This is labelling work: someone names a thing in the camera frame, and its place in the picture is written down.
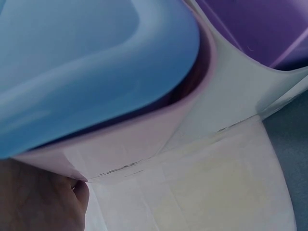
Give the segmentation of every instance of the gray surface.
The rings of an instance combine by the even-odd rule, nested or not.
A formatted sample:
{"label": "gray surface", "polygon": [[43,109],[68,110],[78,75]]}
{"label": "gray surface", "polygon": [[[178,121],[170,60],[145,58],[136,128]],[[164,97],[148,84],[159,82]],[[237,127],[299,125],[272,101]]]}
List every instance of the gray surface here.
{"label": "gray surface", "polygon": [[291,196],[298,231],[308,231],[308,91],[263,121]]}

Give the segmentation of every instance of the blue plastic container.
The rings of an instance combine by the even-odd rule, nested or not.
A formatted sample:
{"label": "blue plastic container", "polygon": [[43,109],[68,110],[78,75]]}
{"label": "blue plastic container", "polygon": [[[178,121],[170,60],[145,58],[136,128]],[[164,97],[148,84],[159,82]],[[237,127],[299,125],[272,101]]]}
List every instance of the blue plastic container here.
{"label": "blue plastic container", "polygon": [[0,34],[0,157],[156,102],[200,39],[179,0],[7,0]]}

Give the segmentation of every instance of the stacked containers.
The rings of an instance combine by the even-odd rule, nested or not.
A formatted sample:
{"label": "stacked containers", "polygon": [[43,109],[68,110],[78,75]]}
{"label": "stacked containers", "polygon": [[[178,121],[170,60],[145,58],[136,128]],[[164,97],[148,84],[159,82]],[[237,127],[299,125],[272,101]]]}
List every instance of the stacked containers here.
{"label": "stacked containers", "polygon": [[[215,45],[207,27],[198,25],[181,1],[124,2],[128,6],[77,1],[72,10],[67,2],[59,1],[59,7],[40,1],[19,8],[16,18],[9,14],[14,3],[7,2],[2,30],[11,33],[2,39],[14,52],[6,49],[12,65],[3,59],[1,71],[11,74],[15,82],[1,89],[5,114],[0,123],[6,128],[0,133],[3,157],[89,180],[145,161],[163,148],[211,77]],[[80,19],[87,14],[91,17]],[[135,16],[135,27],[124,40],[113,37],[111,44],[99,50],[103,39],[117,30],[111,19],[101,19],[106,15],[111,19]],[[95,29],[105,22],[103,28],[111,34],[85,27],[89,19],[97,25]],[[10,20],[15,20],[15,31],[8,26]],[[125,19],[116,22],[119,33],[130,28]],[[20,24],[26,25],[23,30]],[[18,33],[29,39],[18,40]],[[19,50],[14,50],[12,38],[19,41]],[[124,95],[112,98],[115,90]]]}

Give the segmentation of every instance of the finger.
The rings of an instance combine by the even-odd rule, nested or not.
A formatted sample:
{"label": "finger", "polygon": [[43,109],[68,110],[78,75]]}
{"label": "finger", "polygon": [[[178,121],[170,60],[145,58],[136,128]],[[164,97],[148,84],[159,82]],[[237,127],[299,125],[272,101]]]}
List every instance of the finger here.
{"label": "finger", "polygon": [[78,180],[75,179],[69,179],[69,182],[71,184],[71,189],[74,189],[78,183]]}
{"label": "finger", "polygon": [[86,213],[89,203],[90,192],[86,183],[83,181],[78,181],[75,185],[74,193],[76,198],[79,200],[83,211]]}

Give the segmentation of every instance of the white paper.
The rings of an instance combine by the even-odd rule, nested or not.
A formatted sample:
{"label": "white paper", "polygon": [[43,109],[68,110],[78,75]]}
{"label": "white paper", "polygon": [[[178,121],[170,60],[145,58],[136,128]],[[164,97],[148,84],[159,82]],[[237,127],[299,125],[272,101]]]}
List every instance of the white paper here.
{"label": "white paper", "polygon": [[259,117],[204,144],[115,185],[91,184],[105,230],[296,230],[283,173]]}

